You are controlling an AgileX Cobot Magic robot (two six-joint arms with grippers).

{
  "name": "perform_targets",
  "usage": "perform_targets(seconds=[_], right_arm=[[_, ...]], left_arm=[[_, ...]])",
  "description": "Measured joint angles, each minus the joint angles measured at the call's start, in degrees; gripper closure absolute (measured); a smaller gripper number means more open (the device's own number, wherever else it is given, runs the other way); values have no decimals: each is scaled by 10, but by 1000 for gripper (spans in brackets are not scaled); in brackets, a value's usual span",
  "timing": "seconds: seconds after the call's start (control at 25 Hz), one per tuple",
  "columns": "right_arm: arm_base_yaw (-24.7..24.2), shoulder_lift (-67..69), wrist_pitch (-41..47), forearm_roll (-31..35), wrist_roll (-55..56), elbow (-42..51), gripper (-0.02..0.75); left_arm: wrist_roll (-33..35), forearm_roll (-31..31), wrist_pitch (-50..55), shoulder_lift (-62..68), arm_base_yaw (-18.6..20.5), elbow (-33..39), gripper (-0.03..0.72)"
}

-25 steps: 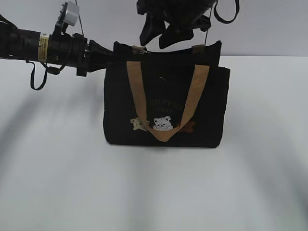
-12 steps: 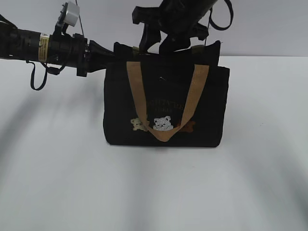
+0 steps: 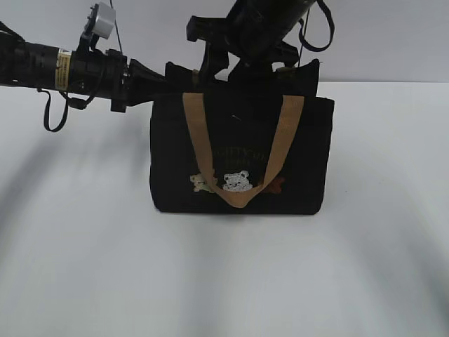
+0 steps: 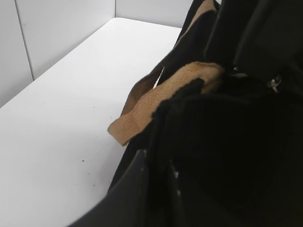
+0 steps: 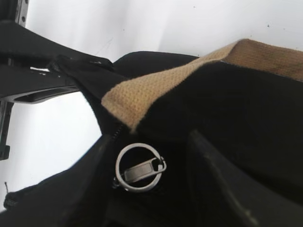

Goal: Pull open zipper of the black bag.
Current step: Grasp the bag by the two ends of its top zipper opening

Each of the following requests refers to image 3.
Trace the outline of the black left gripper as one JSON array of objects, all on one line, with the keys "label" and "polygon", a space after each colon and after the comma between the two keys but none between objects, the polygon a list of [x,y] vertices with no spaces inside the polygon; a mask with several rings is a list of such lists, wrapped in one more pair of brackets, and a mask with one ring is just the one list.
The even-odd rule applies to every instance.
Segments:
[{"label": "black left gripper", "polygon": [[111,111],[124,113],[127,108],[127,70],[128,105],[147,103],[158,95],[175,92],[175,87],[163,75],[137,60],[131,59],[127,66],[127,57],[119,51],[76,51],[70,62],[69,92],[87,98],[72,96],[69,106],[84,110],[94,98],[105,98],[111,102]]}]

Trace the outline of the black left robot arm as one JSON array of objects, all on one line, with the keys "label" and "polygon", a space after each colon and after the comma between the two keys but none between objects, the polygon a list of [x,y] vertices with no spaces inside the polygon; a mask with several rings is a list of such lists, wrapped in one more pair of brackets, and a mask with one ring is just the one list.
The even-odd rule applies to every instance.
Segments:
[{"label": "black left robot arm", "polygon": [[1,25],[1,85],[57,91],[78,110],[105,98],[113,112],[175,91],[163,75],[114,49],[102,52],[84,39],[75,51],[33,44],[6,25]]}]

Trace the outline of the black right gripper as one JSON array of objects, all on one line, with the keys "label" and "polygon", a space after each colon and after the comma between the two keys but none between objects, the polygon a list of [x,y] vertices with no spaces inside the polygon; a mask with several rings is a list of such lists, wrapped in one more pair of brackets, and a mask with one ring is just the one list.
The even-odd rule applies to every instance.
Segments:
[{"label": "black right gripper", "polygon": [[233,30],[226,18],[192,16],[186,28],[187,40],[205,42],[205,52],[199,78],[212,81],[215,75],[228,68],[229,54],[246,63],[284,62],[293,66],[299,59],[296,47],[282,41],[281,34],[270,29],[256,32],[248,42],[242,42],[243,30]]}]

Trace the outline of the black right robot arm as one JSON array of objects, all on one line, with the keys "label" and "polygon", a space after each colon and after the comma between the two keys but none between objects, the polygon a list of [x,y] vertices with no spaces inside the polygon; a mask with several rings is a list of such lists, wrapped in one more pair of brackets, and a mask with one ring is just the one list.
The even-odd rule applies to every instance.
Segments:
[{"label": "black right robot arm", "polygon": [[[307,13],[314,4],[322,10],[329,26],[329,42],[324,46],[314,46],[305,39]],[[236,1],[224,18],[193,15],[187,23],[187,40],[206,43],[199,81],[208,83],[227,69],[229,54],[239,58],[230,73],[232,80],[266,75],[276,62],[294,67],[300,53],[283,39],[296,25],[300,25],[301,46],[308,51],[323,52],[333,42],[335,23],[324,1]]]}]

